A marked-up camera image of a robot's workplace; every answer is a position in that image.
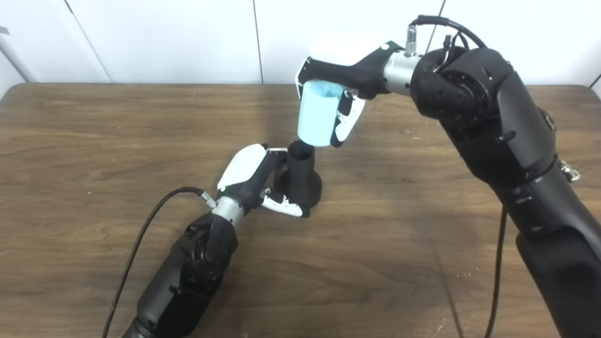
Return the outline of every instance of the black cylindrical object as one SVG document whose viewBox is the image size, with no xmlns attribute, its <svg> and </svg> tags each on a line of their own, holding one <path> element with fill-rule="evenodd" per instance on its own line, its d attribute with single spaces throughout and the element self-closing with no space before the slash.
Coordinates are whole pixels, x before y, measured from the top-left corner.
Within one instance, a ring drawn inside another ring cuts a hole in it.
<svg viewBox="0 0 601 338">
<path fill-rule="evenodd" d="M 286 171 L 275 178 L 275 189 L 291 203 L 314 207 L 322 197 L 322 179 L 315 172 L 315 148 L 301 140 L 294 141 L 288 146 L 286 161 Z"/>
</svg>

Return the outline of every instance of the wood grain tabletop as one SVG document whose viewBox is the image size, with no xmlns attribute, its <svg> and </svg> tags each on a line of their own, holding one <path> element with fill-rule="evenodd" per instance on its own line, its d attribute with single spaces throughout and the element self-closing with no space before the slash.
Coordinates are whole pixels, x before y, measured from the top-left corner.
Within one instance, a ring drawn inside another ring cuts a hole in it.
<svg viewBox="0 0 601 338">
<path fill-rule="evenodd" d="M 584 87 L 530 87 L 558 152 L 601 217 L 601 103 Z M 232 156 L 296 138 L 292 85 L 23 84 L 0 102 L 0 336 L 97 337 L 133 240 L 179 186 L 215 193 Z M 481 338 L 501 205 L 409 98 L 368 102 L 308 219 L 252 211 L 192 337 Z M 185 226 L 176 197 L 134 261 L 111 336 Z M 494 337 L 558 337 L 510 222 Z"/>
</svg>

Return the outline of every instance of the white wall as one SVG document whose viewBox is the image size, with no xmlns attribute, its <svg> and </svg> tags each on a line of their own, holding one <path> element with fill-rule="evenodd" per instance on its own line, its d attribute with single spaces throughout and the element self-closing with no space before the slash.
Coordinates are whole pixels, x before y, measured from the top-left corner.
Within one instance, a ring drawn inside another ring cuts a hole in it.
<svg viewBox="0 0 601 338">
<path fill-rule="evenodd" d="M 0 49 L 35 82 L 109 82 L 63 0 L 0 0 Z"/>
<path fill-rule="evenodd" d="M 13 67 L 8 59 L 0 52 L 0 100 L 4 94 L 14 85 L 23 82 L 23 78 Z"/>
<path fill-rule="evenodd" d="M 326 32 L 367 32 L 404 45 L 407 25 L 419 14 L 438 15 L 442 0 L 255 0 L 265 83 L 294 83 L 309 45 Z M 426 50 L 432 27 L 419 31 Z"/>
<path fill-rule="evenodd" d="M 601 99 L 601 81 L 597 81 L 593 86 L 593 91 L 597 93 L 597 96 Z"/>
<path fill-rule="evenodd" d="M 113 82 L 261 83 L 252 0 L 68 0 Z"/>
<path fill-rule="evenodd" d="M 600 15 L 599 0 L 447 0 L 442 12 L 501 53 L 524 83 L 587 87 L 601 73 Z M 433 46 L 451 33 L 437 28 Z"/>
<path fill-rule="evenodd" d="M 65 0 L 0 0 L 0 26 L 10 32 L 0 34 L 0 48 L 26 80 L 260 83 L 262 66 L 265 83 L 292 83 L 320 34 L 374 32 L 402 44 L 406 25 L 443 3 L 66 1 L 75 15 Z M 599 0 L 447 0 L 442 15 L 502 53 L 527 84 L 589 86 L 601 73 L 599 13 Z M 431 32 L 419 28 L 420 51 Z M 444 34 L 436 30 L 433 48 Z"/>
</svg>

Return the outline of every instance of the blue plastic cup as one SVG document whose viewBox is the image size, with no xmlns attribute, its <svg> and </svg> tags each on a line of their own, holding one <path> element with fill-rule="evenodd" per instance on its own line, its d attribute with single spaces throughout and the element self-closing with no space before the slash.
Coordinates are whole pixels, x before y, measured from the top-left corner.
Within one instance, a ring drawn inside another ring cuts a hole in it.
<svg viewBox="0 0 601 338">
<path fill-rule="evenodd" d="M 344 87 L 333 82 L 305 82 L 300 99 L 299 138 L 314 147 L 330 145 Z"/>
</svg>

